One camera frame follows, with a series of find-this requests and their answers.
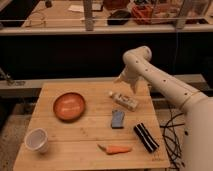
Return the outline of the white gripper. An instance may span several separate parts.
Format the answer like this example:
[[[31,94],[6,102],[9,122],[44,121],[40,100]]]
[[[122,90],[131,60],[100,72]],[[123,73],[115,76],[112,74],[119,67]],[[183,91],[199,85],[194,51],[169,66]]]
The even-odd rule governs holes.
[[[114,80],[115,83],[127,83],[134,94],[137,93],[139,75],[129,69],[124,69],[120,75]]]

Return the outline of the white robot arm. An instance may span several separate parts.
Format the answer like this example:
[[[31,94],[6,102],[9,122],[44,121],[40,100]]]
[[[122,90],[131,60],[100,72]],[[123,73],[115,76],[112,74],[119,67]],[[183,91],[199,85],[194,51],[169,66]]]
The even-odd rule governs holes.
[[[116,79],[134,93],[142,76],[170,103],[185,114],[180,171],[213,171],[213,97],[176,79],[150,63],[152,52],[140,46],[123,54],[125,68]]]

